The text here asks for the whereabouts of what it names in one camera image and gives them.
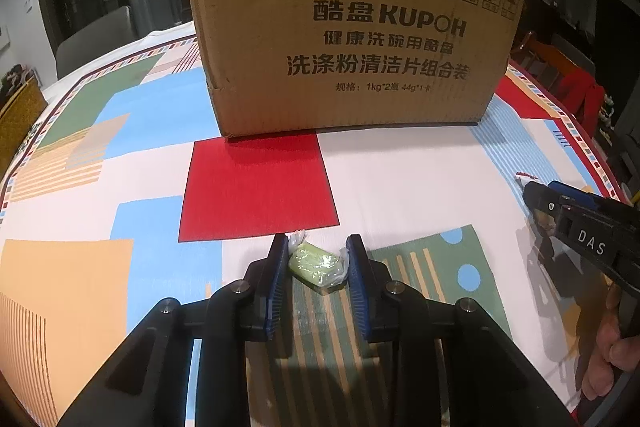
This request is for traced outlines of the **right hand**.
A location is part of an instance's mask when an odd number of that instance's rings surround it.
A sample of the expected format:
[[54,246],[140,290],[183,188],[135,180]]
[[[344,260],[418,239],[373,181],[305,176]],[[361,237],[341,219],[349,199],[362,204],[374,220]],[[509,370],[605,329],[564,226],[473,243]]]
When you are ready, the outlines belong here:
[[633,372],[639,363],[639,337],[623,338],[618,307],[622,291],[613,284],[608,290],[605,310],[596,335],[588,367],[582,377],[582,394],[592,401],[605,397],[614,385],[614,369]]

